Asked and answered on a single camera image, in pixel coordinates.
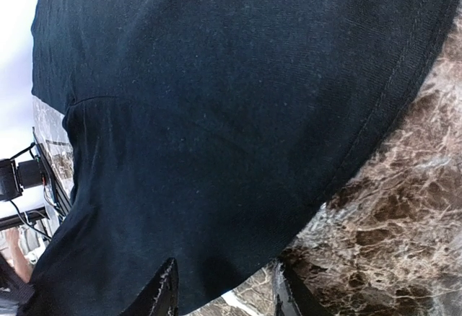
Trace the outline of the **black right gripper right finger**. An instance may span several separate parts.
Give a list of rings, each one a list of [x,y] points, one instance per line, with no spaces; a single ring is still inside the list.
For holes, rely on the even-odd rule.
[[[327,315],[327,310],[316,300],[289,263],[281,258],[274,264],[272,289],[275,315]]]

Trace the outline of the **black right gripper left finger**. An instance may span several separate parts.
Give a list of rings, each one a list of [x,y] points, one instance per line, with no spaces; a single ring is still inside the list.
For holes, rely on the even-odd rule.
[[[178,316],[178,264],[168,258],[121,316]]]

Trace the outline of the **black t-shirt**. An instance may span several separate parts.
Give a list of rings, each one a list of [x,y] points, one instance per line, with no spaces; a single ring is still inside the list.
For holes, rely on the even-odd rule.
[[[458,2],[38,0],[74,187],[20,314],[120,315],[168,258],[181,314],[244,282],[391,132]]]

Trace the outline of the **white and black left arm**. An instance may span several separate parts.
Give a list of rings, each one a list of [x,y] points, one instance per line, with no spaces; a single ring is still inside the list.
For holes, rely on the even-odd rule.
[[[1,159],[1,201],[11,201],[22,196],[24,189],[43,185],[45,168],[40,157],[32,153],[35,143],[9,159]],[[16,163],[15,159],[29,152],[32,159]]]

